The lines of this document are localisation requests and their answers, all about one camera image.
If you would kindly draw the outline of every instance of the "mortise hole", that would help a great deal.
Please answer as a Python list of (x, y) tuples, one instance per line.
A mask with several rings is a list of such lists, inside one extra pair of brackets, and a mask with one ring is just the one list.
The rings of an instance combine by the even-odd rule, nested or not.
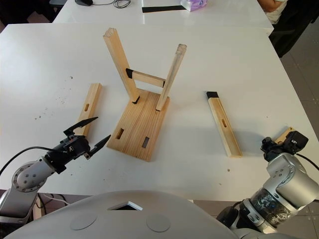
[(90, 104), (86, 104), (85, 108), (84, 108), (84, 111), (88, 111), (89, 106), (90, 106)]
[(142, 145), (142, 148), (146, 148), (146, 146), (147, 146), (147, 144), (149, 142), (149, 139), (150, 139), (149, 137), (145, 137), (143, 145)]
[(223, 122), (224, 127), (225, 127), (225, 128), (227, 128), (227, 125), (226, 125), (225, 120), (224, 120), (224, 119), (222, 119), (221, 121)]
[(122, 134), (123, 134), (123, 132), (124, 132), (124, 129), (121, 128), (120, 131), (118, 132), (118, 135), (116, 136), (116, 138), (120, 139)]

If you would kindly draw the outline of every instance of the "black strip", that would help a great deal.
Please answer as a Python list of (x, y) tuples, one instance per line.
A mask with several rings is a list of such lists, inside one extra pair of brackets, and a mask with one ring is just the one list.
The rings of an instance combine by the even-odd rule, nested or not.
[(186, 10), (183, 6), (146, 6), (142, 7), (142, 12), (155, 12), (155, 11), (173, 11), (173, 10)]
[(218, 94), (216, 91), (207, 91), (206, 94), (208, 98), (218, 98)]
[(139, 99), (140, 99), (140, 96), (138, 97), (138, 99), (135, 102), (132, 102), (132, 103), (136, 105), (138, 103)]
[(126, 74), (128, 75), (129, 78), (132, 79), (133, 70), (126, 68)]

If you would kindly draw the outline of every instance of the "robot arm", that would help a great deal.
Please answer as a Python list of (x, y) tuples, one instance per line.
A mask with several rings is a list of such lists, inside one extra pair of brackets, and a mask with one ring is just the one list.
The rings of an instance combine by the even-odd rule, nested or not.
[(319, 195), (319, 185), (308, 176), (294, 156), (308, 139), (297, 131), (290, 132), (284, 142), (267, 137), (261, 150), (269, 162), (270, 178), (251, 198), (224, 209), (217, 219), (231, 229), (251, 228), (263, 233), (276, 232), (277, 225), (295, 216)]
[(46, 179), (55, 172), (58, 174), (63, 172), (66, 169), (65, 165), (72, 159), (77, 159), (81, 155), (90, 159), (106, 144), (110, 135), (90, 150), (89, 142), (85, 136), (74, 135), (74, 129), (83, 127), (95, 119), (97, 117), (85, 119), (68, 128), (64, 131), (67, 137), (52, 151), (47, 152), (37, 161), (22, 165), (15, 171), (12, 177), (12, 187), (0, 198), (0, 223), (20, 226), (26, 224), (32, 212), (37, 192)]

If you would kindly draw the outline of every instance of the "wooden board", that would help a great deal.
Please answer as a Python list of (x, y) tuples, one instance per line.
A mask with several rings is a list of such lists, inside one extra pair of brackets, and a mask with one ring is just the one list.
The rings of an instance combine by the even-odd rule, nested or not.
[[(91, 84), (78, 121), (86, 120), (93, 117), (94, 111), (99, 99), (101, 88), (102, 88), (102, 85), (100, 83)], [(87, 136), (89, 129), (90, 129), (90, 124), (87, 124), (86, 126), (82, 128), (76, 128), (74, 132), (75, 132), (75, 135)]]
[(145, 74), (139, 71), (132, 72), (132, 78), (137, 81), (143, 81), (155, 86), (164, 87), (165, 79)]
[(139, 89), (139, 95), (140, 99), (137, 104), (129, 102), (126, 106), (107, 147), (150, 161), (166, 114), (169, 98), (167, 98), (163, 109), (157, 111), (159, 94)]
[(275, 143), (284, 142), (285, 139), (286, 139), (287, 134), (288, 134), (289, 132), (291, 132), (291, 131), (295, 131), (295, 129), (292, 128), (292, 127), (289, 127), (288, 129), (286, 129), (286, 131), (283, 132), (283, 134), (280, 135), (280, 136), (275, 140)]
[(226, 112), (219, 98), (209, 98), (208, 103), (213, 113), (217, 128), (223, 140), (228, 157), (241, 158), (243, 156), (231, 129)]

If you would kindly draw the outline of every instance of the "wooden block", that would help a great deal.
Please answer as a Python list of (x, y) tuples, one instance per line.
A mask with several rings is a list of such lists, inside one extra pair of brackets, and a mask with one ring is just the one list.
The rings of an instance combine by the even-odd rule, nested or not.
[(289, 132), (291, 132), (291, 131), (295, 131), (295, 129), (292, 128), (292, 127), (289, 127), (288, 129), (286, 129), (286, 131), (283, 132), (283, 134), (280, 135), (280, 136), (275, 140), (275, 143), (284, 142), (285, 139), (286, 139), (287, 134), (288, 134)]
[[(100, 83), (91, 84), (78, 121), (86, 120), (93, 117), (94, 111), (99, 99), (101, 88), (102, 88), (102, 85)], [(87, 136), (90, 125), (91, 124), (87, 124), (86, 126), (82, 128), (76, 128), (74, 130), (75, 135)]]
[[(43, 207), (39, 197), (36, 197), (35, 203), (38, 204), (39, 207)], [(44, 208), (38, 208), (36, 204), (34, 204), (32, 209), (33, 220), (39, 219), (44, 216)]]
[(145, 74), (139, 71), (132, 72), (132, 78), (137, 81), (143, 81), (155, 86), (164, 87), (165, 79)]
[(170, 88), (171, 88), (171, 86), (173, 84), (175, 76), (176, 76), (176, 74), (178, 72), (178, 69), (179, 69), (179, 67), (181, 65), (181, 61), (183, 60), (184, 55), (186, 53), (186, 48), (187, 48), (186, 45), (183, 45), (183, 44), (179, 44), (178, 45), (178, 48), (176, 50), (173, 63), (171, 65), (171, 67), (170, 67), (167, 79), (166, 79), (165, 84), (164, 84), (163, 91), (162, 91), (162, 93), (160, 95), (159, 102), (158, 102), (158, 104), (156, 106), (156, 109), (158, 111), (162, 110), (163, 105), (166, 102), (166, 98), (168, 96), (169, 90), (170, 90)]
[(130, 67), (126, 59), (126, 55), (121, 44), (118, 32), (115, 28), (109, 28), (105, 32), (103, 38), (110, 51), (114, 64), (120, 74), (125, 89), (129, 94), (131, 102), (136, 102), (136, 100), (139, 98), (139, 93), (134, 80), (130, 79), (126, 74), (126, 69), (129, 69)]
[(139, 95), (137, 104), (129, 102), (126, 106), (107, 147), (150, 161), (169, 98), (159, 112), (155, 109), (159, 94), (139, 89)]
[(223, 108), (223, 105), (221, 104), (220, 99), (218, 98), (217, 92), (215, 97), (209, 96), (208, 92), (207, 96), (208, 103), (213, 113), (220, 136), (223, 140), (227, 156), (232, 158), (241, 158), (243, 154), (238, 146), (235, 135), (233, 133), (233, 130), (231, 129), (229, 120), (227, 118), (226, 112)]

